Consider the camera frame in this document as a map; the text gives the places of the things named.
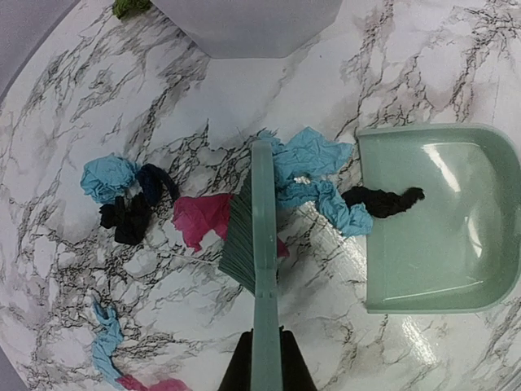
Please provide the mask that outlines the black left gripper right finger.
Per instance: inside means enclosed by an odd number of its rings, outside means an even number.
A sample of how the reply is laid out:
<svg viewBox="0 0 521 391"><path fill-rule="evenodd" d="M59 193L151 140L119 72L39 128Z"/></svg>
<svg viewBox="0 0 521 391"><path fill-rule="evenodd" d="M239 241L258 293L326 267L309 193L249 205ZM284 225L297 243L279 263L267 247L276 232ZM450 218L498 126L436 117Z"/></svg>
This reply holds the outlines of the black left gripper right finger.
<svg viewBox="0 0 521 391"><path fill-rule="evenodd" d="M280 328L282 382L284 391L316 391L294 334Z"/></svg>

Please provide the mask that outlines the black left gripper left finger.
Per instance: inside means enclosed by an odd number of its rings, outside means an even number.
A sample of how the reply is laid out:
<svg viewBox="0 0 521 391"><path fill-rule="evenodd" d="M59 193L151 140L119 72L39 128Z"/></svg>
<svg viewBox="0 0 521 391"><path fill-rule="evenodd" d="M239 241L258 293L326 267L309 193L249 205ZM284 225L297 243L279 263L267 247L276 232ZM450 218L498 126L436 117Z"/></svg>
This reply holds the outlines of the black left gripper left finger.
<svg viewBox="0 0 521 391"><path fill-rule="evenodd" d="M218 391L249 391L251 388L253 331L244 332L225 371Z"/></svg>

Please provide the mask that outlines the green hand brush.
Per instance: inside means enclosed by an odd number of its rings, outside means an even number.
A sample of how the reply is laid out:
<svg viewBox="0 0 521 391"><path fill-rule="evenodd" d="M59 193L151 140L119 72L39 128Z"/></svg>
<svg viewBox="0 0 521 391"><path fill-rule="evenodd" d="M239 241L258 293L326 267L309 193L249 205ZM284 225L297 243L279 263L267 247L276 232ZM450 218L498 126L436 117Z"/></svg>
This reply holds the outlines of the green hand brush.
<svg viewBox="0 0 521 391"><path fill-rule="evenodd" d="M254 296L251 390L282 390L278 323L277 228L271 145L251 145L250 171L230 202L219 270Z"/></svg>

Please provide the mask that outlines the green plastic dustpan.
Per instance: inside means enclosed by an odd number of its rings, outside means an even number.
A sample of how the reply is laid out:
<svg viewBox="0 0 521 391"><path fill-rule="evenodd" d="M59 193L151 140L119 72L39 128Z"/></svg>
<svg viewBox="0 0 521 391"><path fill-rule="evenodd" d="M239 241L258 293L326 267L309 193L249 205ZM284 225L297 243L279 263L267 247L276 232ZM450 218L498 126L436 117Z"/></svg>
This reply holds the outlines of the green plastic dustpan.
<svg viewBox="0 0 521 391"><path fill-rule="evenodd" d="M497 305L520 276L520 158L488 125L358 133L363 184L425 197L366 238L372 314L461 314Z"/></svg>

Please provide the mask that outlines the blue twisted paper scrap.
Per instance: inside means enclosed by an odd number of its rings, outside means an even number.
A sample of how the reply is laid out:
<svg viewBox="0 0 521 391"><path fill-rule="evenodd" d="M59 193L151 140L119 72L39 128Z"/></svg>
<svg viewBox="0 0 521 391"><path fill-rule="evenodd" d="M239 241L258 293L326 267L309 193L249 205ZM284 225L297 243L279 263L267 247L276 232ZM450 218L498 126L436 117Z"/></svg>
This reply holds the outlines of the blue twisted paper scrap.
<svg viewBox="0 0 521 391"><path fill-rule="evenodd" d="M259 139L272 148L277 205L280 209L298 208L312 202L317 211L343 236L368 235L373 218L362 203L348 207L336 185L327 179L339 172L352 155L352 144L326 139L306 127L283 143L269 131Z"/></svg>

